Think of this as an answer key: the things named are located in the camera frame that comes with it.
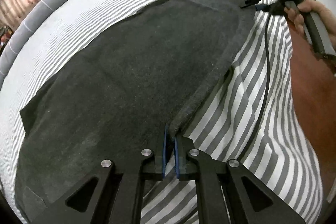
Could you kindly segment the person right hand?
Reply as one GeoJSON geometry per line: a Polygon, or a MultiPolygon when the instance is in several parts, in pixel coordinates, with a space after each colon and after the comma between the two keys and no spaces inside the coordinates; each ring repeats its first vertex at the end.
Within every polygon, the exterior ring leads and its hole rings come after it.
{"type": "Polygon", "coordinates": [[[304,18],[303,13],[304,12],[315,12],[317,13],[321,20],[323,21],[323,24],[325,25],[327,29],[327,33],[329,35],[330,41],[335,48],[335,31],[336,31],[336,20],[334,14],[321,2],[315,1],[315,0],[304,0],[301,2],[298,6],[298,11],[295,11],[294,9],[285,8],[284,11],[287,13],[287,16],[289,20],[294,23],[294,26],[298,33],[305,38],[305,31],[303,28],[304,25],[304,18]]]}

